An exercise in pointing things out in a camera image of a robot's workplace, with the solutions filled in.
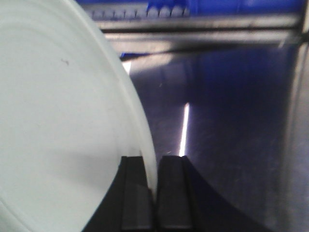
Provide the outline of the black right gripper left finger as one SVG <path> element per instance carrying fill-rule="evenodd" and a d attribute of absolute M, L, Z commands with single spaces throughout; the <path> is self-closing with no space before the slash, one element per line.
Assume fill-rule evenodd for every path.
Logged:
<path fill-rule="evenodd" d="M 116 176 L 84 232 L 152 232 L 152 193 L 141 156 L 121 157 Z"/>

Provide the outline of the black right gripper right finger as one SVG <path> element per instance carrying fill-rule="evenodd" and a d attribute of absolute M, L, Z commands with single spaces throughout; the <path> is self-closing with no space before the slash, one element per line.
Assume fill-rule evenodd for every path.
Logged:
<path fill-rule="evenodd" d="M 218 194 L 187 157 L 162 157 L 158 167 L 156 215 L 160 232 L 266 230 Z"/>

